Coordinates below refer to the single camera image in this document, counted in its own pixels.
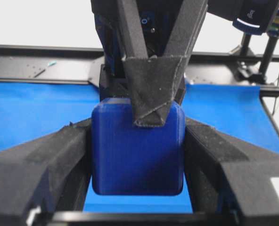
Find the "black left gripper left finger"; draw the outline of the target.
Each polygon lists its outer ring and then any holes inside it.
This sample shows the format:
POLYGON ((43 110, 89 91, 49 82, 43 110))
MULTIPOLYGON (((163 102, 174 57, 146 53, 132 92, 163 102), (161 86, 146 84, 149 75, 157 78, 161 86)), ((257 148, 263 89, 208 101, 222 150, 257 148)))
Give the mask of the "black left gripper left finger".
POLYGON ((90 182, 91 120, 0 152, 0 226, 30 224, 32 210, 82 210, 90 182))

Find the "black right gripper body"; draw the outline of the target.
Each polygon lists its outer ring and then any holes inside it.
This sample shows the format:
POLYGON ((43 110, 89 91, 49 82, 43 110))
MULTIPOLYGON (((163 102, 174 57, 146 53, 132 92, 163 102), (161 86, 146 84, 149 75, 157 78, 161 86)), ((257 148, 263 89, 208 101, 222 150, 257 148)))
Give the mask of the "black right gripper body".
POLYGON ((184 27, 179 18, 186 10, 186 1, 93 0, 91 6, 105 54, 100 100, 131 96, 133 88, 127 85, 123 65, 126 59, 147 73, 143 64, 152 58, 164 69, 186 55, 185 39, 178 40, 177 35, 177 28, 184 27))

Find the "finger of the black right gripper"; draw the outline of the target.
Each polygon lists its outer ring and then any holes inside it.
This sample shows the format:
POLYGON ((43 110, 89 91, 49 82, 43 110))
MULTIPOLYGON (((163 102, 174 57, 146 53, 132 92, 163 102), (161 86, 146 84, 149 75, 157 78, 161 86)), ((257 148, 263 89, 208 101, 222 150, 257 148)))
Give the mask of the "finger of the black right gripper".
POLYGON ((166 122, 208 6, 205 0, 186 0, 186 4, 186 10, 179 18, 184 27, 177 28, 178 40, 185 39, 185 56, 164 69, 156 58, 152 58, 143 64, 148 68, 147 73, 141 72, 130 58, 123 63, 128 87, 133 88, 130 98, 133 123, 137 126, 161 127, 166 122))

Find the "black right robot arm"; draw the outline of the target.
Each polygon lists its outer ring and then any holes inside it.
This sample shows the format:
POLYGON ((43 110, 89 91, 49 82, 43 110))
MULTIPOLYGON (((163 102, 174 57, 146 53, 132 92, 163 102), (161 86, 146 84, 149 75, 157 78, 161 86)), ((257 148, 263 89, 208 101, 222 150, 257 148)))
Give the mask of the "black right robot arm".
POLYGON ((133 123, 165 124, 207 13, 254 35, 268 30, 279 0, 93 0, 109 75, 124 78, 133 123))

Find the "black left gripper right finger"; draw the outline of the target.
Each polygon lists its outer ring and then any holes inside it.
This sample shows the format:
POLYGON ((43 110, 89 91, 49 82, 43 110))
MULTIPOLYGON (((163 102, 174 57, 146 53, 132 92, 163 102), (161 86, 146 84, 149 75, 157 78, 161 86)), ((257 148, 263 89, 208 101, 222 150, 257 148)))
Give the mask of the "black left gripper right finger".
POLYGON ((193 211, 279 226, 279 154, 188 118, 184 162, 193 211))

